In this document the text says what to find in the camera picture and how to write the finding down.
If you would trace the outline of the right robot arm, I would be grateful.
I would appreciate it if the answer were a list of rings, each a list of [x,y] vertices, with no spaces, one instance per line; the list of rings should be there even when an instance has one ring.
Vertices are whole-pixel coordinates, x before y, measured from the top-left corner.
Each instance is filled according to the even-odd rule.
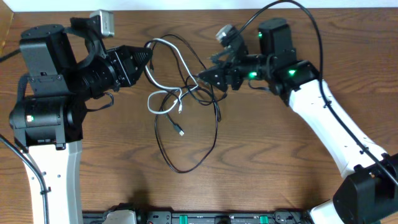
[[[333,198],[311,208],[312,223],[377,223],[397,211],[397,156],[369,139],[333,97],[320,72],[299,60],[286,20],[260,23],[261,51],[249,54],[237,28],[216,35],[223,54],[199,74],[221,91],[238,90],[245,80],[264,80],[267,90],[296,112],[331,154],[343,178]]]

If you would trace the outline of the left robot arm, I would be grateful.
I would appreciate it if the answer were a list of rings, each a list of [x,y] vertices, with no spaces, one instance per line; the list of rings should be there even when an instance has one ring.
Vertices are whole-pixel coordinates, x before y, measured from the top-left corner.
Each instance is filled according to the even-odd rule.
[[[100,16],[73,17],[70,27],[24,31],[28,68],[9,115],[30,175],[35,223],[82,223],[80,159],[86,102],[136,84],[152,58],[147,47],[106,49]]]

